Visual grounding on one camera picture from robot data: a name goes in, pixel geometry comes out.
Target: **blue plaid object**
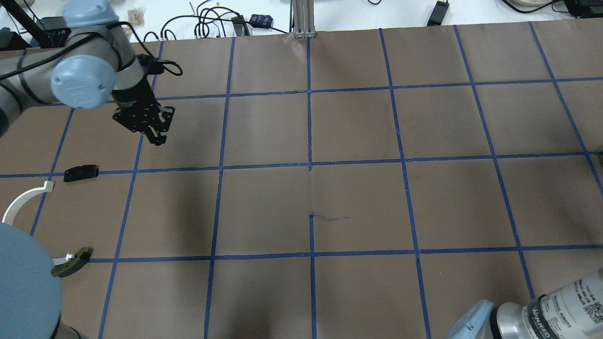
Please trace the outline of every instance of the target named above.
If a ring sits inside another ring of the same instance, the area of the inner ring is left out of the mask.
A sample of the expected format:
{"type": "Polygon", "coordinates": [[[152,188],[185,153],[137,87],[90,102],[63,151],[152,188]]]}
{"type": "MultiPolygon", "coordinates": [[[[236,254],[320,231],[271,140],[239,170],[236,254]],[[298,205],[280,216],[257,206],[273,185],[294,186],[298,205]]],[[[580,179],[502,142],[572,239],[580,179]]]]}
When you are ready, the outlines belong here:
{"type": "Polygon", "coordinates": [[[270,28],[273,22],[274,19],[270,15],[252,14],[249,19],[249,24],[255,28],[270,28]]]}

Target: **qr code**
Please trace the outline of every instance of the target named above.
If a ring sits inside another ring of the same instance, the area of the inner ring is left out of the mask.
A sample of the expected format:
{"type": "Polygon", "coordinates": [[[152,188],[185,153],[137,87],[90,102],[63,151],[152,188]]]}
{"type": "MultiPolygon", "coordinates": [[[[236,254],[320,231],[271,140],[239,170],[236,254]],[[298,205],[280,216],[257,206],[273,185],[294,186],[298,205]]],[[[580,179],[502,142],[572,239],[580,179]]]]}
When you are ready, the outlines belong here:
{"type": "Polygon", "coordinates": [[[585,306],[584,310],[595,324],[603,323],[603,305],[596,302],[593,305],[585,306]]]}

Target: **black power adapter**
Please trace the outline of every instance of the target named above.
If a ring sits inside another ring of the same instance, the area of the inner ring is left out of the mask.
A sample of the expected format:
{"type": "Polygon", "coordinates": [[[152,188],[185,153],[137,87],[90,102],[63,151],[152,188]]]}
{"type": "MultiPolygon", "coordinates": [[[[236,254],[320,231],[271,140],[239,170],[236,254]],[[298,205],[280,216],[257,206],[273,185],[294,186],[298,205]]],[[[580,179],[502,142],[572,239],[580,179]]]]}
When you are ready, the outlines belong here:
{"type": "Polygon", "coordinates": [[[440,26],[442,21],[444,21],[444,16],[448,11],[448,6],[450,6],[448,0],[445,2],[438,0],[438,2],[435,4],[434,11],[431,12],[429,21],[427,21],[427,26],[440,26]]]}

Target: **blue tape grid line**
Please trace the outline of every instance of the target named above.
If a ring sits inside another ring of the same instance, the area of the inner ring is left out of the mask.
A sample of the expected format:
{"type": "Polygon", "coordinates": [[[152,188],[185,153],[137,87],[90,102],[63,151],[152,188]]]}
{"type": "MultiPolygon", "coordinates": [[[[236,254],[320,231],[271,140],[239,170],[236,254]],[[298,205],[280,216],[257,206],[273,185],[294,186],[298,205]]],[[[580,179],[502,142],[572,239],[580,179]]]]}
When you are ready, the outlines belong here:
{"type": "MultiPolygon", "coordinates": [[[[459,44],[459,48],[461,50],[461,54],[463,56],[463,61],[469,76],[470,82],[468,83],[446,83],[446,84],[418,84],[418,85],[404,85],[404,86],[394,86],[391,78],[391,70],[387,55],[387,48],[385,44],[385,39],[383,36],[382,30],[380,32],[380,38],[382,42],[382,47],[384,51],[385,64],[388,72],[388,82],[389,86],[381,86],[381,87],[358,87],[358,88],[341,88],[341,89],[319,89],[312,90],[311,86],[311,50],[310,50],[310,40],[308,39],[306,45],[306,53],[307,53],[307,72],[308,72],[308,88],[307,90],[293,90],[293,91],[284,91],[284,92],[259,92],[259,93],[230,93],[230,82],[232,79],[232,67],[233,67],[233,56],[234,56],[234,47],[235,40],[232,40],[231,52],[230,52],[230,60],[229,60],[229,76],[227,82],[227,91],[226,94],[218,94],[218,95],[193,95],[186,97],[164,97],[158,98],[158,100],[188,100],[188,99],[205,99],[205,98],[225,98],[226,104],[224,109],[224,123],[223,123],[223,134],[222,134],[222,143],[221,143],[221,155],[220,155],[220,163],[219,166],[209,166],[203,168],[155,168],[155,169],[138,169],[138,163],[140,158],[140,152],[142,149],[143,137],[140,136],[136,160],[134,162],[134,168],[132,170],[117,170],[117,171],[100,171],[100,175],[111,175],[111,174],[131,174],[132,180],[130,183],[130,190],[128,192],[128,197],[126,201],[126,206],[124,209],[124,216],[122,220],[122,226],[119,233],[118,243],[116,246],[116,253],[114,258],[95,258],[91,259],[91,263],[112,263],[112,271],[110,275],[109,285],[107,288],[107,295],[105,299],[105,304],[103,308],[103,315],[101,318],[101,325],[99,329],[98,338],[102,338],[104,324],[106,321],[107,310],[109,307],[110,295],[112,290],[113,281],[115,278],[115,270],[117,263],[119,262],[168,262],[168,261],[210,261],[210,270],[209,270],[209,281],[208,281],[208,289],[207,289],[207,304],[206,304],[206,317],[205,317],[205,337],[208,335],[209,328],[209,314],[210,314],[210,304],[211,304],[211,295],[212,295],[212,285],[213,285],[213,268],[215,265],[215,261],[219,260],[257,260],[257,259],[276,259],[276,258],[300,258],[300,257],[308,257],[311,259],[311,294],[312,294],[312,336],[313,338],[317,337],[317,322],[316,322],[316,285],[315,285],[315,258],[321,256],[364,256],[364,255],[415,255],[417,258],[417,275],[419,279],[420,286],[420,294],[421,294],[421,305],[423,307],[423,315],[426,326],[427,337],[431,338],[431,329],[429,326],[429,317],[428,317],[428,309],[425,298],[425,288],[423,286],[423,277],[421,272],[421,263],[420,263],[420,255],[421,254],[445,254],[445,253],[491,253],[491,252],[518,252],[520,255],[520,260],[522,262],[522,268],[524,270],[526,284],[529,289],[529,293],[531,297],[534,297],[534,293],[531,286],[531,281],[529,278],[528,269],[526,266],[525,258],[523,256],[523,252],[525,251],[543,251],[543,250],[582,250],[582,249],[603,249],[603,244],[580,244],[580,245],[558,245],[558,246],[522,246],[520,243],[519,235],[517,233],[517,229],[514,224],[513,214],[511,211],[511,206],[508,201],[507,192],[504,186],[504,182],[502,180],[502,175],[500,173],[500,168],[498,165],[498,159],[521,159],[521,158],[535,158],[535,157],[566,157],[566,156],[585,156],[599,187],[599,190],[603,194],[603,185],[598,176],[598,173],[595,170],[595,166],[590,158],[590,156],[600,156],[603,155],[602,152],[588,152],[586,145],[578,131],[578,127],[573,120],[571,112],[563,98],[561,90],[559,88],[559,82],[574,82],[574,81],[601,81],[603,77],[590,77],[590,78],[565,78],[565,79],[557,79],[554,77],[552,72],[552,68],[546,58],[545,52],[540,44],[540,41],[535,32],[534,26],[532,22],[529,22],[530,29],[534,36],[535,42],[540,50],[541,56],[543,57],[544,63],[547,67],[549,75],[551,76],[550,80],[526,80],[526,81],[489,81],[489,82],[475,82],[472,78],[471,70],[469,68],[469,64],[464,52],[464,48],[462,45],[462,41],[460,35],[458,33],[457,27],[454,26],[456,38],[459,44]],[[574,153],[549,153],[549,154],[508,154],[508,155],[497,155],[494,152],[493,144],[490,138],[490,134],[487,129],[485,117],[481,108],[481,104],[479,102],[479,97],[476,91],[476,86],[489,86],[489,85],[505,85],[505,84],[530,84],[530,83],[552,83],[557,91],[559,99],[563,105],[563,108],[567,114],[567,117],[574,129],[574,132],[578,138],[580,146],[582,148],[582,152],[574,152],[574,153]],[[413,159],[405,159],[403,148],[402,148],[402,140],[400,137],[400,129],[399,123],[397,119],[397,109],[396,109],[396,99],[394,96],[394,89],[412,89],[412,88],[430,88],[430,87],[455,87],[455,86],[471,86],[476,103],[478,105],[478,111],[480,117],[482,119],[482,125],[484,127],[485,133],[487,135],[488,146],[490,147],[491,154],[483,155],[483,156],[463,156],[463,157],[422,157],[422,158],[413,158],[413,159]],[[313,162],[312,161],[312,111],[311,111],[311,94],[312,93],[332,93],[332,92],[354,92],[354,91],[366,91],[366,90],[389,90],[392,100],[392,108],[394,114],[394,123],[396,126],[396,134],[397,141],[400,150],[400,159],[376,159],[376,160],[351,160],[351,161],[336,161],[336,162],[313,162]],[[226,125],[227,125],[227,114],[228,114],[228,105],[230,97],[249,97],[249,96],[262,96],[262,95],[289,95],[289,94],[297,94],[297,93],[307,93],[308,95],[308,162],[302,163],[273,163],[273,164],[261,164],[261,165],[236,165],[236,166],[224,166],[224,145],[226,141],[226,125]],[[479,160],[479,159],[491,159],[494,162],[495,169],[497,172],[497,176],[499,178],[499,183],[501,186],[501,191],[504,196],[505,205],[507,207],[508,215],[510,218],[511,227],[513,229],[513,233],[516,239],[515,247],[488,247],[488,248],[463,248],[463,249],[420,249],[418,246],[418,239],[416,235],[416,228],[414,223],[414,214],[412,213],[412,200],[411,194],[408,186],[408,176],[406,172],[406,163],[407,162],[425,162],[425,161],[454,161],[454,160],[479,160]],[[239,170],[246,168],[274,168],[274,167],[291,167],[291,166],[308,166],[309,170],[312,169],[313,166],[327,166],[327,165],[348,165],[348,164],[362,164],[362,163],[397,163],[400,162],[402,164],[402,171],[404,176],[404,184],[406,189],[406,199],[408,203],[409,209],[409,217],[411,219],[411,229],[413,234],[413,246],[412,250],[372,250],[372,251],[342,251],[342,252],[316,252],[314,249],[314,216],[310,215],[310,240],[311,240],[311,248],[310,252],[298,252],[298,253],[274,253],[274,254],[260,254],[260,255],[216,255],[216,241],[217,241],[217,231],[218,231],[218,217],[219,217],[219,202],[221,196],[221,187],[222,187],[222,179],[224,170],[239,170]],[[127,215],[129,211],[131,196],[133,193],[134,182],[136,180],[137,173],[158,173],[158,172],[171,172],[171,171],[206,171],[206,170],[218,170],[219,171],[219,181],[218,181],[218,196],[216,198],[216,212],[215,212],[215,222],[214,222],[214,230],[213,230],[213,239],[212,239],[212,254],[209,256],[178,256],[178,257],[159,257],[159,258],[120,258],[119,251],[121,249],[121,242],[123,239],[123,234],[125,230],[125,225],[127,221],[127,215]]],[[[163,51],[163,42],[160,44],[159,56],[163,51]]],[[[153,82],[151,87],[154,88],[157,77],[153,77],[153,82]]],[[[62,104],[50,104],[48,106],[62,106],[62,104]]],[[[1,178],[14,178],[14,177],[48,177],[48,180],[51,180],[53,177],[62,176],[63,173],[56,173],[55,168],[58,162],[58,158],[65,141],[65,137],[73,116],[74,110],[72,109],[69,112],[68,119],[65,124],[65,129],[63,130],[62,138],[57,148],[57,152],[55,154],[55,158],[52,164],[52,168],[49,173],[32,173],[32,174],[0,174],[1,178]]],[[[40,217],[40,213],[43,208],[43,204],[45,202],[46,194],[42,195],[42,199],[40,201],[40,205],[38,207],[36,217],[34,219],[34,224],[32,226],[30,234],[34,234],[37,223],[40,217]]]]}
{"type": "Polygon", "coordinates": [[[555,86],[555,90],[557,91],[557,95],[559,96],[559,100],[561,101],[561,105],[563,106],[563,109],[565,110],[567,118],[569,119],[569,122],[572,125],[573,131],[576,134],[576,137],[578,138],[578,142],[580,143],[580,147],[582,148],[583,155],[586,157],[586,161],[588,161],[588,163],[589,163],[590,170],[593,173],[593,177],[595,178],[595,181],[597,182],[597,186],[599,186],[599,191],[601,192],[601,194],[603,194],[603,185],[601,185],[601,180],[599,178],[599,175],[597,174],[597,170],[595,169],[595,164],[593,163],[592,159],[589,156],[589,152],[586,149],[586,144],[584,143],[584,140],[582,139],[582,136],[580,135],[580,132],[578,131],[578,126],[576,125],[576,122],[573,120],[572,114],[567,106],[565,99],[563,98],[563,94],[561,93],[559,84],[557,84],[557,79],[555,79],[555,75],[553,74],[553,70],[551,68],[551,65],[549,64],[549,60],[546,58],[545,51],[542,48],[542,45],[540,44],[540,40],[538,39],[538,35],[536,34],[534,25],[532,24],[532,22],[528,22],[528,25],[529,25],[530,30],[532,31],[532,35],[534,36],[534,40],[536,41],[536,45],[538,46],[538,50],[540,51],[542,60],[545,62],[546,69],[549,71],[549,75],[551,76],[551,81],[553,82],[553,86],[555,86]]]}
{"type": "MultiPolygon", "coordinates": [[[[159,45],[159,53],[157,58],[161,58],[163,52],[163,42],[159,45]]],[[[155,81],[157,80],[157,76],[153,76],[153,82],[151,83],[151,89],[155,88],[155,81]]],[[[107,311],[109,310],[109,302],[111,300],[111,292],[113,291],[113,282],[115,281],[115,271],[117,270],[117,264],[119,263],[119,252],[121,251],[121,243],[124,239],[124,231],[125,225],[128,221],[128,213],[130,211],[130,202],[132,200],[132,193],[134,192],[134,184],[136,183],[136,174],[138,170],[138,163],[140,161],[140,153],[142,151],[142,143],[144,141],[144,136],[140,135],[138,139],[138,146],[136,149],[136,158],[134,159],[134,167],[132,169],[132,178],[130,181],[130,189],[128,190],[128,197],[125,201],[124,208],[124,216],[122,217],[121,227],[119,229],[119,236],[117,240],[117,244],[115,246],[115,255],[113,256],[112,266],[111,266],[111,274],[109,276],[109,284],[107,286],[107,294],[105,296],[105,302],[103,305],[103,314],[101,316],[101,323],[98,329],[98,339],[102,339],[103,333],[105,330],[105,322],[107,320],[107,311]]]]}
{"type": "MultiPolygon", "coordinates": [[[[216,255],[216,245],[218,242],[218,222],[220,215],[220,201],[222,196],[222,178],[224,176],[224,147],[226,144],[226,127],[228,123],[228,108],[230,102],[230,83],[232,81],[232,64],[235,58],[235,40],[232,39],[230,45],[230,60],[228,66],[228,81],[226,83],[226,97],[224,103],[224,120],[222,124],[222,142],[220,144],[220,163],[219,163],[219,177],[218,177],[218,194],[216,196],[216,212],[213,221],[213,237],[212,237],[212,257],[216,255]]],[[[204,338],[209,335],[209,316],[212,306],[212,291],[213,291],[213,271],[215,268],[215,260],[210,259],[209,262],[209,277],[207,278],[207,297],[205,304],[205,324],[204,324],[204,338]]]]}
{"type": "MultiPolygon", "coordinates": [[[[74,109],[69,111],[69,116],[67,117],[67,121],[65,122],[65,128],[63,129],[63,135],[61,135],[61,141],[58,143],[57,152],[54,155],[54,160],[52,161],[52,167],[50,169],[50,173],[48,174],[48,181],[52,180],[53,173],[57,168],[58,156],[61,154],[61,149],[63,148],[63,143],[65,142],[65,136],[67,135],[67,130],[69,129],[69,125],[71,123],[71,118],[74,115],[74,109]]],[[[42,194],[42,199],[40,200],[40,204],[38,205],[38,210],[36,211],[36,217],[34,218],[34,223],[31,225],[30,235],[33,236],[36,232],[38,221],[40,220],[40,214],[42,213],[42,208],[44,207],[44,201],[46,201],[46,193],[42,194]]]]}
{"type": "Polygon", "coordinates": [[[463,48],[463,42],[461,41],[461,36],[458,33],[458,29],[456,25],[454,26],[454,33],[456,35],[456,41],[458,42],[459,49],[461,50],[461,55],[463,57],[463,62],[465,64],[465,68],[467,70],[467,76],[469,76],[469,82],[471,83],[471,88],[473,90],[473,96],[475,97],[475,103],[478,107],[479,117],[482,121],[482,125],[484,127],[484,133],[486,134],[486,139],[488,141],[488,146],[490,147],[490,153],[492,156],[492,161],[494,163],[494,168],[496,170],[496,176],[498,177],[498,181],[500,184],[500,190],[502,192],[502,197],[505,200],[505,206],[507,207],[507,214],[509,216],[509,222],[511,223],[511,229],[513,230],[513,237],[515,237],[515,244],[517,246],[517,253],[519,254],[519,260],[522,264],[523,275],[526,280],[526,286],[528,287],[528,293],[530,299],[534,298],[534,289],[532,287],[532,281],[529,276],[528,265],[526,264],[526,259],[523,255],[522,243],[519,239],[519,233],[517,232],[517,227],[515,225],[515,219],[513,218],[513,212],[511,210],[511,203],[509,202],[509,196],[507,195],[507,189],[505,187],[505,182],[502,179],[502,173],[500,172],[500,166],[498,164],[498,158],[496,156],[496,152],[494,150],[494,145],[492,144],[492,139],[490,137],[490,132],[488,131],[488,125],[486,123],[486,119],[484,116],[484,111],[482,110],[482,105],[479,101],[478,90],[475,86],[475,82],[473,81],[473,75],[471,73],[471,69],[469,68],[469,63],[467,61],[467,56],[465,55],[465,49],[463,48]]]}
{"type": "MultiPolygon", "coordinates": [[[[567,79],[556,79],[556,82],[575,82],[575,81],[601,81],[603,77],[592,77],[592,78],[567,78],[567,79]]],[[[552,83],[553,80],[512,80],[512,81],[482,81],[473,83],[475,86],[489,86],[489,85],[501,85],[501,84],[537,84],[537,83],[552,83]]],[[[471,86],[471,83],[443,83],[443,84],[413,84],[413,85],[397,85],[392,86],[393,89],[411,89],[411,88],[433,88],[433,87],[458,87],[458,86],[471,86]]],[[[307,90],[287,90],[283,92],[255,92],[255,93],[233,93],[230,97],[254,97],[258,95],[289,95],[299,93],[334,93],[334,92],[357,92],[365,90],[388,90],[389,86],[377,86],[377,87],[349,87],[349,88],[335,88],[335,89],[311,89],[307,90]]],[[[225,98],[226,94],[210,94],[210,95],[189,95],[183,97],[159,97],[157,100],[188,100],[188,99],[208,99],[208,98],[225,98]]],[[[62,104],[51,104],[49,106],[60,106],[62,104]]]]}
{"type": "MultiPolygon", "coordinates": [[[[582,244],[582,245],[543,245],[543,246],[523,246],[524,252],[537,251],[560,251],[560,250],[600,250],[603,244],[582,244]]],[[[430,254],[454,254],[454,253],[496,253],[496,252],[516,252],[517,247],[471,247],[464,249],[422,249],[422,255],[430,254]]],[[[311,257],[332,257],[332,256],[371,256],[371,255],[415,255],[412,250],[368,250],[368,251],[335,251],[335,252],[294,252],[294,253],[273,253],[258,255],[206,255],[206,256],[164,256],[164,257],[144,257],[144,258],[119,258],[119,262],[169,262],[169,261],[209,261],[209,260],[262,260],[262,259],[284,259],[284,258],[311,258],[311,257]]],[[[92,258],[90,263],[113,262],[113,258],[92,258]]]]}
{"type": "Polygon", "coordinates": [[[314,247],[314,213],[310,213],[310,296],[312,310],[312,339],[317,339],[317,320],[316,320],[316,252],[314,247]]]}
{"type": "Polygon", "coordinates": [[[308,171],[312,171],[312,71],[310,57],[310,39],[306,38],[306,69],[308,72],[308,171]]]}
{"type": "MultiPolygon", "coordinates": [[[[602,156],[603,152],[587,152],[589,156],[602,156]]],[[[497,155],[498,159],[526,159],[526,158],[537,158],[537,157],[571,157],[571,156],[583,156],[582,152],[571,152],[571,153],[545,153],[545,154],[506,154],[497,155]]],[[[492,159],[492,156],[453,156],[453,157],[418,157],[418,158],[407,158],[406,162],[428,162],[428,161],[456,161],[456,160],[482,160],[492,159]]],[[[341,161],[319,161],[312,162],[312,166],[329,166],[329,165],[359,165],[363,163],[398,163],[400,159],[374,159],[374,160],[341,160],[341,161]]],[[[224,166],[224,170],[244,170],[249,168],[274,168],[274,167],[306,167],[307,162],[291,162],[291,163],[263,163],[259,165],[231,165],[224,166]]],[[[148,168],[148,169],[137,169],[137,173],[163,173],[163,172],[190,172],[190,171],[216,171],[219,170],[219,166],[207,166],[207,167],[175,167],[175,168],[148,168]]],[[[132,174],[133,169],[119,169],[113,171],[99,171],[99,176],[111,175],[111,174],[132,174]]],[[[30,177],[57,177],[62,176],[63,173],[25,173],[25,174],[0,174],[0,179],[9,178],[30,178],[30,177]]]]}
{"type": "Polygon", "coordinates": [[[385,68],[387,70],[387,79],[390,84],[389,90],[390,90],[390,97],[391,97],[391,108],[393,111],[394,127],[396,129],[396,138],[398,141],[398,149],[400,151],[400,163],[402,164],[402,176],[404,179],[404,190],[406,192],[406,205],[408,207],[408,215],[409,215],[410,224],[411,224],[412,245],[414,248],[415,262],[417,265],[418,288],[419,288],[419,294],[421,297],[421,307],[423,309],[423,321],[425,323],[425,334],[427,335],[428,339],[431,339],[431,326],[429,325],[429,312],[427,309],[427,300],[425,297],[425,285],[423,283],[423,269],[421,267],[421,249],[418,245],[417,228],[415,225],[414,212],[412,209],[411,190],[408,185],[408,171],[406,170],[406,159],[404,157],[404,149],[402,147],[402,137],[400,135],[400,125],[398,123],[398,111],[397,111],[397,107],[396,107],[396,96],[394,94],[394,85],[393,85],[393,81],[391,79],[390,60],[389,60],[389,57],[387,54],[387,47],[385,46],[385,38],[383,36],[383,30],[381,28],[379,29],[379,36],[381,38],[383,55],[385,58],[385,68]]]}

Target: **white table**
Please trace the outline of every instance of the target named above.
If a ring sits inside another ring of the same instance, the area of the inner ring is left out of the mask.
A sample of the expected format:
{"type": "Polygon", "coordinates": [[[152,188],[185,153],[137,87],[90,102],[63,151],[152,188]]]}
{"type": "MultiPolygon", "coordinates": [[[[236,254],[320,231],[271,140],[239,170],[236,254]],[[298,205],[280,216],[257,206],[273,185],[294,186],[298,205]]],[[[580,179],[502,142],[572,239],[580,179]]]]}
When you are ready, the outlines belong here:
{"type": "MultiPolygon", "coordinates": [[[[533,14],[521,14],[512,11],[501,0],[449,0],[450,7],[444,19],[444,25],[486,24],[493,22],[547,21],[571,19],[572,16],[552,11],[550,6],[533,14]]],[[[178,15],[192,14],[189,1],[186,0],[110,0],[121,20],[127,20],[127,10],[145,7],[145,25],[136,27],[140,37],[148,32],[159,31],[170,18],[178,15]]],[[[67,0],[37,0],[32,6],[38,17],[60,16],[67,0]]],[[[201,1],[192,3],[196,7],[201,1]]],[[[246,19],[252,14],[269,14],[274,18],[274,26],[288,31],[289,0],[211,0],[204,7],[216,5],[231,8],[246,19]]],[[[368,30],[372,28],[417,27],[425,26],[435,0],[382,0],[379,5],[371,5],[367,0],[315,0],[315,24],[317,31],[368,30]]],[[[565,9],[563,4],[556,5],[565,9]]],[[[195,18],[177,19],[167,28],[172,30],[178,39],[193,39],[195,18]]],[[[14,24],[7,16],[6,10],[0,9],[0,27],[14,24]]],[[[234,35],[230,22],[224,23],[227,35],[234,35]]],[[[211,26],[212,35],[217,34],[216,27],[211,26]]],[[[252,35],[275,34],[276,32],[256,29],[252,35]]],[[[25,40],[30,36],[23,34],[25,40]]]]}

